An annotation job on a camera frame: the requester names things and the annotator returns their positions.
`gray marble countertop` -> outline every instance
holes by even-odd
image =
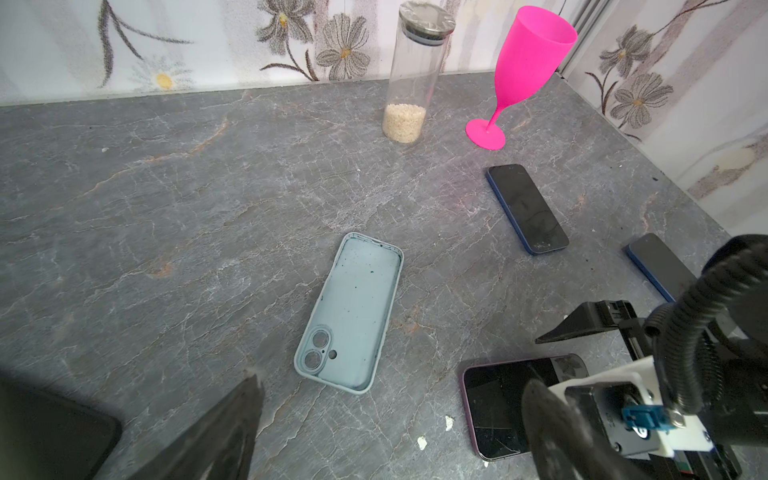
[[[441,77],[412,146],[381,133],[385,91],[363,81],[0,109],[0,368],[124,423],[99,478],[137,470],[251,368],[268,392],[251,478],[534,478],[530,455],[475,456],[460,369],[571,352],[591,372],[627,362],[615,333],[533,340],[587,300],[640,314],[662,302],[621,252],[641,234],[693,271],[727,239],[559,78],[502,114],[499,152],[464,135],[493,111],[492,74]],[[508,163],[528,169],[567,249],[523,250],[484,178]],[[363,396],[292,365],[353,230],[405,252]],[[766,466],[740,455],[747,476]]]

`yellow flower center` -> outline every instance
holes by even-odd
[[[171,80],[170,77],[165,73],[157,74],[155,80],[157,81],[157,84],[160,86],[160,88],[163,88],[164,90],[170,90],[170,88],[174,86],[174,81]]]

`jar lid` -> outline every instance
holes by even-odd
[[[403,3],[400,5],[400,18],[406,34],[410,34],[408,36],[411,39],[424,39],[432,45],[443,43],[456,28],[453,15],[427,2]]]

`blue connector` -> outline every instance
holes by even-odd
[[[621,418],[630,429],[660,430],[669,432],[676,427],[670,422],[670,418],[663,405],[632,405],[621,409]]]

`light blue phone case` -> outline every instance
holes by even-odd
[[[293,356],[308,379],[362,395],[373,384],[402,270],[402,250],[344,236]]]

